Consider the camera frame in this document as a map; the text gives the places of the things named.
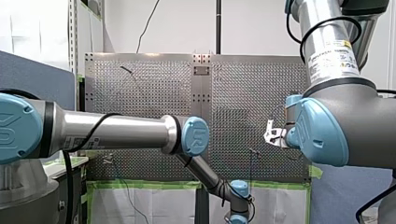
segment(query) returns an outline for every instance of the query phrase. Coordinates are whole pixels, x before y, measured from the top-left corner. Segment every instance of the sticker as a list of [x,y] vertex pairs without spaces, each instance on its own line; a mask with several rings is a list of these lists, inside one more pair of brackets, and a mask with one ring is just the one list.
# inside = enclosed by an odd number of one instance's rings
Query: sticker
[[314,53],[309,58],[308,68],[312,83],[318,79],[337,76],[340,72],[356,77],[360,75],[352,46],[345,40],[327,42],[325,50]]
[[[66,136],[66,140],[64,141],[64,150],[69,150],[75,147],[78,147],[83,141],[85,137],[73,137]],[[82,149],[97,149],[99,148],[100,138],[90,138],[90,140],[85,144]]]

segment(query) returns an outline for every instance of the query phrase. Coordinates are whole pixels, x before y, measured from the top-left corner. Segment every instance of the green tape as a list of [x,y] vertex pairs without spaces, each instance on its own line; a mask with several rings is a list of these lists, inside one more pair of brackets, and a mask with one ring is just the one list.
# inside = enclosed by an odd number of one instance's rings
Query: green tape
[[82,74],[78,74],[78,82],[83,82],[84,81],[84,76]]
[[81,203],[85,203],[87,202],[87,200],[88,200],[87,194],[81,195]]
[[[130,189],[198,189],[201,185],[196,181],[175,181],[175,182],[158,182],[146,180],[124,180]],[[88,181],[87,186],[94,189],[126,189],[125,184],[120,180],[108,181]]]
[[311,186],[307,189],[306,192],[306,208],[305,208],[305,223],[309,224],[311,221]]
[[94,186],[87,183],[87,223],[91,224],[92,216],[92,196],[93,196]]
[[292,184],[292,183],[277,183],[277,182],[270,182],[270,181],[253,181],[251,183],[253,188],[260,188],[260,189],[297,189],[297,190],[304,190],[310,189],[311,185],[309,183],[305,184]]
[[310,165],[309,166],[309,175],[311,177],[314,177],[314,178],[317,178],[317,179],[321,179],[321,177],[323,175],[323,171],[320,168],[318,168],[318,167],[316,167],[314,165]]

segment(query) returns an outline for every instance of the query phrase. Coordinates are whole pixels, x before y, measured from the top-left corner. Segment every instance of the perforated metal panel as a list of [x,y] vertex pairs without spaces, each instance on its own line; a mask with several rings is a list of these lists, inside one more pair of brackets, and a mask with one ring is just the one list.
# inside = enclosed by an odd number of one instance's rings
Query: perforated metal panel
[[[261,159],[253,158],[253,179],[304,182],[308,178],[305,159],[288,159],[297,158],[299,152],[270,147],[262,137],[269,113],[283,105],[291,91],[305,89],[299,58],[89,54],[86,60],[88,111],[146,118],[202,116],[211,128],[208,161],[220,175],[248,179],[252,148],[262,154]],[[284,117],[282,111],[276,114]],[[114,169],[102,159],[110,152],[125,178],[192,179],[176,158],[158,149],[106,151],[90,161],[90,179],[114,178]]]
[[[265,144],[266,121],[291,91],[303,92],[305,69],[297,57],[213,56],[209,160],[227,178],[303,182],[307,161],[300,152]],[[276,111],[278,127],[284,112]],[[251,160],[249,149],[259,151]]]
[[[87,111],[155,119],[191,114],[191,55],[89,54],[86,60]],[[103,151],[90,161],[90,179],[116,176],[113,167],[103,163],[109,153],[119,167],[117,175],[124,178],[192,179],[175,157],[159,149]]]

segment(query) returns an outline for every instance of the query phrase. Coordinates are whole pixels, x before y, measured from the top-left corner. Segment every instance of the wire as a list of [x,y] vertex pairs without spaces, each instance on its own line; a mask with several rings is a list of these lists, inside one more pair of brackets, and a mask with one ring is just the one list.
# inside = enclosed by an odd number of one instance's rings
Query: wire
[[290,0],[290,2],[289,2],[289,11],[288,11],[288,14],[286,15],[286,29],[288,30],[288,34],[291,37],[291,39],[293,39],[295,42],[301,44],[301,40],[297,39],[297,37],[295,37],[293,35],[293,33],[291,32],[291,29],[290,29],[290,14],[291,14],[291,7],[293,5],[293,2],[294,2],[294,0]]
[[0,89],[0,92],[5,93],[5,94],[10,94],[10,95],[22,96],[26,99],[31,99],[31,100],[39,100],[40,99],[28,91],[22,91],[22,90],[17,90],[17,89]]
[[129,203],[131,204],[132,208],[133,208],[136,212],[138,212],[140,215],[142,215],[142,216],[145,218],[146,223],[149,224],[148,217],[147,217],[144,213],[142,213],[141,211],[139,211],[139,209],[137,209],[137,208],[134,206],[134,203],[132,202],[132,199],[131,199],[131,194],[130,194],[130,192],[129,192],[128,183],[127,183],[123,178],[120,177],[120,171],[119,171],[118,166],[117,166],[116,163],[114,163],[114,162],[113,162],[113,165],[114,165],[114,170],[116,171],[116,174],[117,174],[117,179],[119,179],[119,180],[125,185],[125,187],[126,187],[126,190],[127,190],[127,193],[128,193],[128,200],[129,200]]
[[74,201],[74,181],[73,181],[73,167],[68,152],[64,151],[64,166],[66,167],[66,181],[67,181],[67,210],[65,224],[72,223],[73,219],[73,201]]
[[248,220],[247,223],[251,222],[253,218],[256,216],[256,205],[254,205],[254,203],[250,203],[250,204],[253,207],[253,215],[251,216],[251,218]]
[[378,93],[389,93],[389,94],[396,94],[396,91],[393,90],[376,90]]
[[143,35],[146,33],[148,27],[149,27],[149,22],[151,21],[152,15],[154,15],[155,9],[157,9],[158,4],[160,3],[160,0],[157,0],[157,2],[155,3],[154,9],[152,9],[151,14],[148,17],[148,21],[146,23],[146,27],[145,30],[143,31],[143,33],[140,35],[139,37],[139,43],[137,44],[137,50],[136,53],[139,53],[140,50],[140,44],[142,43],[142,37]]
[[346,16],[340,16],[340,17],[334,17],[334,18],[330,18],[327,19],[325,21],[320,21],[318,22],[316,25],[314,25],[313,27],[311,27],[311,29],[309,29],[306,34],[303,37],[303,40],[301,41],[301,45],[300,45],[300,57],[303,60],[303,63],[305,63],[305,56],[304,56],[304,45],[306,40],[308,39],[309,36],[312,35],[312,33],[314,33],[321,25],[323,25],[326,22],[329,21],[350,21],[352,22],[354,25],[356,25],[356,27],[358,27],[358,34],[355,37],[355,39],[352,41],[352,45],[358,41],[358,39],[361,37],[361,33],[362,33],[362,29],[361,29],[361,25],[359,24],[358,21],[350,18],[350,17],[346,17]]
[[356,212],[356,220],[358,220],[359,223],[361,223],[361,214],[369,207],[371,207],[373,204],[379,202],[381,199],[387,197],[388,195],[390,195],[393,191],[396,190],[396,185],[393,185],[392,187],[390,187],[389,189],[383,191],[382,193],[380,193],[378,196],[376,196],[375,198],[373,198],[370,202],[368,202],[367,204],[365,204],[364,206],[362,206],[357,212]]
[[88,141],[90,141],[90,138],[93,136],[93,134],[94,134],[94,132],[96,131],[96,129],[98,129],[99,126],[103,123],[103,121],[105,121],[105,119],[108,119],[108,118],[110,118],[110,117],[112,117],[112,116],[122,116],[122,114],[119,114],[119,113],[108,113],[108,114],[103,115],[103,116],[96,122],[96,124],[93,126],[93,128],[88,132],[88,134],[87,134],[87,136],[84,138],[84,140],[83,140],[77,147],[74,147],[74,148],[68,150],[68,152],[76,152],[76,151],[81,150],[81,149],[85,146],[85,144],[87,144]]

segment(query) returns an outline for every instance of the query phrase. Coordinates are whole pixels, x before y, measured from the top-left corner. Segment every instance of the metal pole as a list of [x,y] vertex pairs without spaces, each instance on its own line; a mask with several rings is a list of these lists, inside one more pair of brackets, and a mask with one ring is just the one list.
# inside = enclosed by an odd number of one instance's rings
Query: metal pole
[[216,3],[216,54],[221,54],[221,0]]

